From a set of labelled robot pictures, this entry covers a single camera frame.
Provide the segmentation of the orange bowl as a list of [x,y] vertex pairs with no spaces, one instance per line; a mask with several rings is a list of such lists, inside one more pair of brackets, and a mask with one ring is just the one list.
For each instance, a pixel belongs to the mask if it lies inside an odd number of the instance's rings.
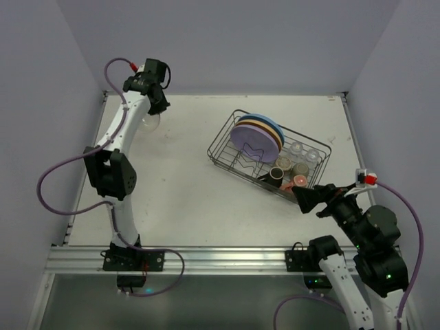
[[160,114],[151,115],[147,113],[139,123],[138,131],[142,133],[152,133],[154,132],[161,122]]

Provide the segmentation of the purple plate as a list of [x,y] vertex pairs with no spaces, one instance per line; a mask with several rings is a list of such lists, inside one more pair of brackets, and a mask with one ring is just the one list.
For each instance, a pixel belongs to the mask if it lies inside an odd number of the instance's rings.
[[235,125],[230,140],[244,156],[258,162],[272,163],[280,153],[276,140],[257,126]]

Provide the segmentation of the yellow plate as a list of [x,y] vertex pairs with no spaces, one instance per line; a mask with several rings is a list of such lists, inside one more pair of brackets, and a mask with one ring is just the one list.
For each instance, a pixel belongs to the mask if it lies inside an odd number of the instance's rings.
[[269,133],[277,144],[278,150],[281,151],[284,145],[284,134],[280,129],[277,129],[275,126],[268,124],[266,122],[262,122],[260,120],[255,119],[244,119],[242,121],[238,121],[235,126],[243,126],[243,125],[251,125],[253,127],[262,128],[266,133]]

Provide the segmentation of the blue plate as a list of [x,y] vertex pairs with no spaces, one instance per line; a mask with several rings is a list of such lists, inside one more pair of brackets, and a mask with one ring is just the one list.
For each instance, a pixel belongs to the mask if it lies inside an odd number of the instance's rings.
[[284,133],[283,133],[282,129],[277,125],[277,123],[275,123],[275,121],[273,121],[272,119],[268,118],[267,116],[257,114],[257,113],[247,113],[238,119],[238,121],[242,121],[242,120],[259,120],[259,121],[264,122],[265,124],[271,126],[273,128],[273,130],[275,130],[277,132],[277,134],[279,135],[280,140],[281,140],[281,145],[284,146],[284,143],[285,143]]

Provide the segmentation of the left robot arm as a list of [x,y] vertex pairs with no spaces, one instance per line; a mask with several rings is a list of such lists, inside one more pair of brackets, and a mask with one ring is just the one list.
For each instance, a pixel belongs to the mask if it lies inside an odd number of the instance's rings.
[[107,207],[112,228],[111,246],[140,251],[140,234],[133,218],[131,194],[137,173],[129,161],[131,144],[144,116],[158,116],[170,106],[163,82],[171,81],[171,69],[157,59],[128,77],[119,90],[121,104],[104,136],[87,147],[84,161],[90,184]]

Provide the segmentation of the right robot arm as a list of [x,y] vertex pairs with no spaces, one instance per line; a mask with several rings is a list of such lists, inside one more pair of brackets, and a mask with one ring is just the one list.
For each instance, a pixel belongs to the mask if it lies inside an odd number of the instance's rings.
[[377,184],[333,184],[313,188],[293,187],[300,210],[311,212],[326,206],[317,217],[332,217],[355,246],[355,268],[366,287],[365,300],[349,273],[344,253],[336,239],[322,236],[309,242],[307,253],[329,279],[351,329],[407,329],[402,298],[409,286],[408,269],[394,243],[401,233],[390,209],[373,205],[362,211],[356,197]]

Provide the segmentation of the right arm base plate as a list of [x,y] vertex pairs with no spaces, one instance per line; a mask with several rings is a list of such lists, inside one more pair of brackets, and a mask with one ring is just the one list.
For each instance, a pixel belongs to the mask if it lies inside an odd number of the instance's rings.
[[290,250],[285,250],[285,264],[288,272],[320,272],[307,247],[301,242],[295,242]]

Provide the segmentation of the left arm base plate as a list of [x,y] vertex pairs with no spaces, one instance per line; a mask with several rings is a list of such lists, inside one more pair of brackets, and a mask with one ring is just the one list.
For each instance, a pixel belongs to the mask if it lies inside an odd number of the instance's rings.
[[103,270],[112,272],[161,272],[164,265],[164,250],[143,250],[139,244],[120,247],[113,243],[101,251]]

